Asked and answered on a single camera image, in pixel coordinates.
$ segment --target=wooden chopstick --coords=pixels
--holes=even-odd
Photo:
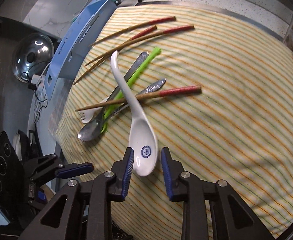
[[[157,29],[156,25],[153,25],[147,29],[145,29],[144,31],[138,33],[137,35],[133,36],[132,38],[128,39],[127,41],[131,41],[137,38],[140,38],[148,33],[151,33],[153,31],[155,31]],[[85,71],[83,73],[82,76],[80,76],[74,83],[73,85],[75,85],[76,83],[78,83],[82,78],[84,78],[87,74],[89,74],[93,69],[95,69],[97,66],[99,66],[101,63],[103,63],[109,56],[105,56],[103,58],[101,58],[98,62],[96,62],[92,67],[90,67],[87,71]]]
[[[159,32],[156,32],[156,33],[145,35],[145,36],[142,36],[140,38],[137,38],[137,39],[134,39],[134,40],[131,40],[131,41],[126,41],[125,43],[122,43],[121,45],[115,47],[114,49],[110,49],[106,53],[103,53],[102,55],[100,55],[100,56],[96,57],[95,59],[91,60],[89,63],[85,64],[85,66],[90,65],[94,61],[96,61],[98,59],[101,59],[101,58],[103,58],[105,56],[110,56],[113,52],[115,52],[117,50],[120,50],[120,49],[123,49],[123,48],[125,48],[127,46],[130,46],[130,45],[134,44],[134,43],[138,43],[140,41],[145,41],[147,39],[154,38],[154,37],[164,35],[164,34],[176,33],[176,32],[180,32],[180,31],[187,31],[187,30],[191,30],[191,29],[194,29],[194,25],[178,26],[178,27],[170,28],[170,29],[167,29],[167,30],[164,30],[164,31],[159,31]]]
[[[132,30],[135,30],[137,28],[142,28],[142,27],[145,27],[145,26],[148,26],[148,25],[155,25],[155,24],[158,24],[158,23],[163,23],[163,22],[168,22],[168,21],[176,21],[176,17],[175,16],[172,16],[172,17],[165,17],[165,18],[161,18],[161,19],[157,19],[157,20],[152,20],[152,21],[148,21],[148,22],[144,22],[144,23],[140,23],[140,24],[137,24],[137,25],[134,25],[134,26],[131,26],[131,27],[128,27],[128,28],[125,28],[123,30],[120,30],[116,33],[112,33],[111,35],[109,36],[106,36],[96,42],[93,42],[92,44],[89,45],[90,46],[94,46],[102,41],[105,41],[107,39],[110,39],[114,36],[119,36],[123,33],[126,33],[126,32],[130,32]]]
[[[168,90],[163,90],[163,91],[156,91],[148,94],[143,94],[143,95],[137,95],[136,98],[139,101],[143,101],[146,99],[150,98],[161,98],[161,97],[167,97],[167,96],[176,96],[176,95],[186,95],[186,94],[191,94],[191,93],[201,93],[201,86],[189,86],[189,87],[181,87],[181,88],[173,88],[173,89],[168,89]],[[91,105],[91,106],[86,106],[83,108],[76,109],[75,112],[78,111],[83,111],[87,109],[93,109],[93,108],[98,108],[102,106],[110,106],[110,105],[117,105],[117,104],[122,104],[126,103],[125,98],[121,99],[116,99],[116,100],[110,100],[106,101],[103,103]]]

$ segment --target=metal screw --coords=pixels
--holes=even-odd
[[[78,182],[75,180],[75,179],[70,179],[68,182],[67,182],[67,185],[69,185],[70,187],[73,187],[77,184]]]
[[[181,176],[182,176],[182,178],[188,178],[191,176],[191,174],[188,171],[183,171],[183,172],[181,172]]]
[[[227,186],[227,182],[224,179],[220,179],[217,183],[219,184],[220,187]]]
[[[106,171],[104,173],[104,176],[106,176],[107,178],[111,178],[114,176],[114,172],[113,171]]]

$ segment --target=blue circular emblem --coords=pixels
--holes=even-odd
[[[141,150],[141,155],[143,158],[148,158],[151,156],[151,147],[148,145],[145,145]]]

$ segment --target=red chopstick handle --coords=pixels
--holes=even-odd
[[[178,26],[178,27],[173,27],[173,28],[170,28],[170,29],[163,31],[163,34],[176,33],[176,32],[180,32],[180,31],[187,31],[187,30],[192,30],[192,29],[194,29],[194,25]]]
[[[129,41],[137,39],[137,38],[140,38],[140,37],[142,37],[144,35],[147,35],[148,33],[155,31],[156,29],[157,29],[157,26],[153,25],[153,26],[145,29],[144,31],[138,33],[137,35],[133,36],[131,39],[129,39]]]
[[[161,91],[159,93],[159,95],[161,97],[166,97],[166,96],[190,94],[190,93],[195,93],[195,92],[201,92],[201,86],[189,86],[189,87],[168,89],[165,91]]]
[[[176,17],[172,16],[172,17],[165,17],[165,18],[161,18],[157,20],[152,20],[152,21],[149,21],[149,24],[158,24],[158,23],[169,22],[169,21],[176,21]]]

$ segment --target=green plastic utensil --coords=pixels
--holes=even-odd
[[[132,75],[132,77],[128,80],[127,84],[129,87],[131,87],[135,81],[139,78],[140,74],[142,71],[148,66],[148,64],[157,56],[161,53],[161,49],[159,47],[155,47],[150,55],[145,59],[145,61],[140,65],[140,67],[135,71],[135,73]],[[122,91],[120,91],[114,99],[120,99],[123,97]],[[110,106],[104,113],[104,119],[107,118],[113,110],[116,108],[116,105]],[[107,122],[104,123],[101,133],[105,131],[107,128]]]

